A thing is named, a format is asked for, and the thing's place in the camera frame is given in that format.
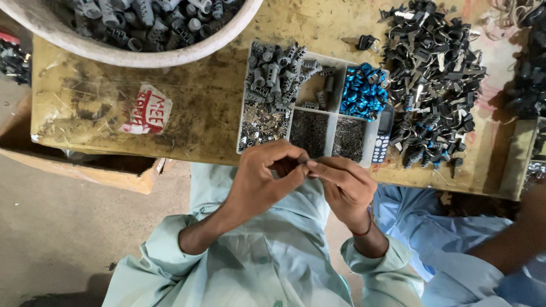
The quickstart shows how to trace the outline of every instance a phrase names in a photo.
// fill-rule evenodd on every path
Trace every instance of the shirt sleeve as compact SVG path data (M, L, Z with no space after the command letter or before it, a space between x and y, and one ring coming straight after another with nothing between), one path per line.
M497 296L495 288L504 274L480 258L430 248L421 253L419 259L436 270L422 297L427 307L525 306L512 305Z
M140 245L142 258L129 255L117 264L103 306L154 306L206 254L180 250L179 232L197 222L192 215L167 216Z
M351 271L364 280L361 306L423 306L419 298L423 279L408 264L411 258L398 240L386 235L389 249L382 258L364 257L350 238L341 246L341 255Z

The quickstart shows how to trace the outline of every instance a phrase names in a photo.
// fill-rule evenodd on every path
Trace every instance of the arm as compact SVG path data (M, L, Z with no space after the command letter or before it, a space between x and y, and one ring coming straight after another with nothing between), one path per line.
M422 306L423 279L408 265L410 251L371 221L368 206L377 184L370 174L346 158L317 161L307 163L310 176L321 179L326 201L353 233L341 255L353 272L363 276L361 306Z
M290 162L290 166L277 162L281 160ZM201 221L191 215L166 217L140 245L140 260L127 256L118 263L103 305L157 304L177 284L185 282L195 264L222 234L266 212L303 184L308 169L301 163L307 160L305 150L286 140L246 150L222 206ZM275 180L269 168L277 167L282 167L284 176Z
M530 191L516 223L470 249L466 255L439 250L422 254L423 262L438 271L425 288L423 303L427 306L511 306L498 297L494 289L505 275L515 273L546 251L545 197L544 186Z

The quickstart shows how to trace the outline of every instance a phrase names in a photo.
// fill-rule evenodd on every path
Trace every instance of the light blue shirt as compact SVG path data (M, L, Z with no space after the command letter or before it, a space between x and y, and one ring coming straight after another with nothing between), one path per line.
M490 263L464 254L512 221L444 216L435 190L380 186L373 202L379 228L411 250L410 264L427 281L425 306L546 306L544 257L504 276Z
M118 263L103 306L353 305L328 256L323 228L329 208L318 180L306 180L201 255L180 250L180 230L218 208L234 174L233 168L192 163L192 215L166 217L140 246L141 259ZM363 276L361 306L422 306L423 280L408 265L411 253L388 239L379 259L362 256L352 238L341 248L350 269Z

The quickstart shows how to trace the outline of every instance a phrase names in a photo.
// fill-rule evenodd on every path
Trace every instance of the red thread bracelet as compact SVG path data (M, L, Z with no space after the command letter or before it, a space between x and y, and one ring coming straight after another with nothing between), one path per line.
M370 218L370 225L368 226L368 230L365 232L365 233L354 233L353 232L353 235L356 235L358 237L364 237L365 235L368 234L368 232L370 232L370 230L372 229L372 215L370 213L369 210L366 210L368 212L368 217Z

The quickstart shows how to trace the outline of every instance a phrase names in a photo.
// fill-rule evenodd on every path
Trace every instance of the white plastic tub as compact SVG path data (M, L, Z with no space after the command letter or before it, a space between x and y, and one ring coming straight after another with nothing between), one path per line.
M227 45L250 23L263 0L246 0L241 10L220 31L183 49L166 52L132 52L77 34L50 9L60 0L0 0L0 9L51 43L77 55L124 67L160 68L190 63Z

